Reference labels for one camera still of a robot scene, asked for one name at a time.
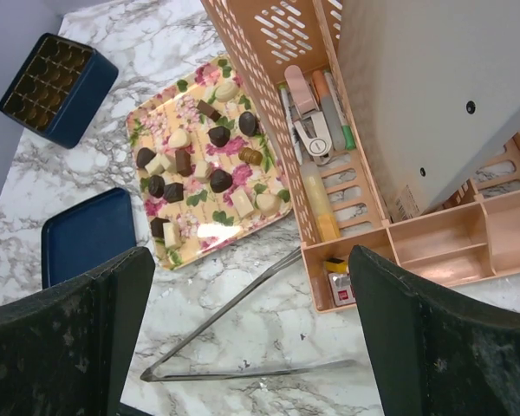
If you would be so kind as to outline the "white heart chocolate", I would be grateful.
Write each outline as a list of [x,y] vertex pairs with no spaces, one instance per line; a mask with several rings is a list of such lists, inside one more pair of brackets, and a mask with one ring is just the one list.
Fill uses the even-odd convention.
[[172,132],[168,140],[168,146],[172,149],[188,147],[192,143],[189,133],[184,128],[177,128]]

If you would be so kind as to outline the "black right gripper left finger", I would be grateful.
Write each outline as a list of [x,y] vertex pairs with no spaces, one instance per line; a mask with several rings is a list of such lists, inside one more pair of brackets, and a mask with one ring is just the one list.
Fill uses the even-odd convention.
[[0,306],[0,415],[139,415],[121,395],[154,270],[135,247]]

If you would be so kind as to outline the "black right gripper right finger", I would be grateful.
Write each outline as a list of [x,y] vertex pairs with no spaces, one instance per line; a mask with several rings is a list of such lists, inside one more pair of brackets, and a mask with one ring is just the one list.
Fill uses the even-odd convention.
[[520,313],[356,245],[348,258],[386,415],[520,415]]

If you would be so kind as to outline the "brown rectangular chocolate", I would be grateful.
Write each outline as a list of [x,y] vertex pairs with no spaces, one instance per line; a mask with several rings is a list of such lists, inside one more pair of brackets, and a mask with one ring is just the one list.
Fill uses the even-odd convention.
[[221,117],[221,114],[218,110],[216,110],[211,104],[203,100],[198,101],[197,110],[203,116],[214,122],[217,122]]

